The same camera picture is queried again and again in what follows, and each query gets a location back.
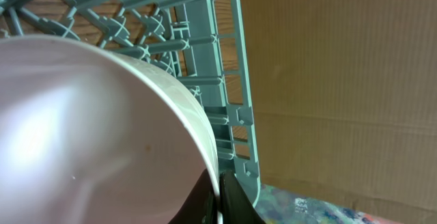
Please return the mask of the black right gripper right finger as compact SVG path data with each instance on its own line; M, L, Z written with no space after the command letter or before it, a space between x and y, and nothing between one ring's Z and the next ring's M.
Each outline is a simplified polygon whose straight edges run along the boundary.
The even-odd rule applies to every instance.
M230 171L220 175L220 198L223 224L265 224Z

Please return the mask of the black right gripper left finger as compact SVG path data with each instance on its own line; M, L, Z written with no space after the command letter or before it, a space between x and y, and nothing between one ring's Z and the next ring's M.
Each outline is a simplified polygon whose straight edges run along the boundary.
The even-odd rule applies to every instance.
M215 195L206 169L169 224L215 224Z

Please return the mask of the small pink-white dish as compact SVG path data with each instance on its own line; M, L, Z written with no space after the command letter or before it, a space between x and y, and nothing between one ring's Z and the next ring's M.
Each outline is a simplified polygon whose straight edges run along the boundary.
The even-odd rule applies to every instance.
M1 41L1 222L168 223L204 170L208 118L174 76L76 40Z

